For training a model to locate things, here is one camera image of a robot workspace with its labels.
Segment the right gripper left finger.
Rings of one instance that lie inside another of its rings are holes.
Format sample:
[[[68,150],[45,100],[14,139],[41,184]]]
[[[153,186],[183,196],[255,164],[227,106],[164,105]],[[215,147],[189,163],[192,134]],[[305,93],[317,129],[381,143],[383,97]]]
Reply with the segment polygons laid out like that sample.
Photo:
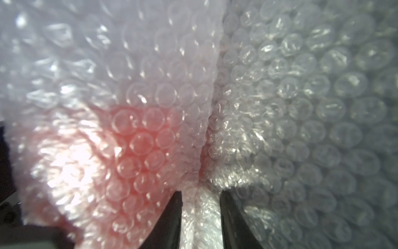
[[[182,192],[176,191],[140,249],[179,249],[182,207]]]

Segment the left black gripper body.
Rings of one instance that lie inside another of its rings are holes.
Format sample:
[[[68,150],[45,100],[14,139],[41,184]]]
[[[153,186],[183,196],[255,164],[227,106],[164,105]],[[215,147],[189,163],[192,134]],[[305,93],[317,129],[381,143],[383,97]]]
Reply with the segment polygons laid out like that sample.
[[[59,228],[23,225],[4,131],[5,128],[1,125],[1,248],[73,249],[74,242]]]

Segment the clear bubble wrap sheet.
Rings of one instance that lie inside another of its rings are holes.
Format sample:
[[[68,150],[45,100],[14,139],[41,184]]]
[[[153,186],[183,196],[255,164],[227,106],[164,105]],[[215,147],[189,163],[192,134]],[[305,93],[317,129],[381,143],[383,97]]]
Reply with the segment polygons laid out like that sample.
[[[41,116],[192,104],[181,249],[223,248],[223,190],[263,249],[397,248],[397,1],[1,1],[21,210],[16,136]]]

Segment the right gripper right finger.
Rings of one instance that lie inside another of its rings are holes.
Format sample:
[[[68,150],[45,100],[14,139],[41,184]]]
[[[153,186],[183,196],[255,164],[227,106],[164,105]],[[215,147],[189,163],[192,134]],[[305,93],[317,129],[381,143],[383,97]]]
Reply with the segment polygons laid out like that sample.
[[[226,190],[220,195],[220,215],[224,249],[262,249],[231,193]]]

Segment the red plastic wine glass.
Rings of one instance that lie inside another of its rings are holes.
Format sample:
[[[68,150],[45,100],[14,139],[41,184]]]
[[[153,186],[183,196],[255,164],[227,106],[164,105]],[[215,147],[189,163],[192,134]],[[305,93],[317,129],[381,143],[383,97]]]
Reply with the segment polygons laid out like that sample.
[[[192,104],[61,110],[16,136],[22,220],[78,249],[137,249],[197,181],[208,121]]]

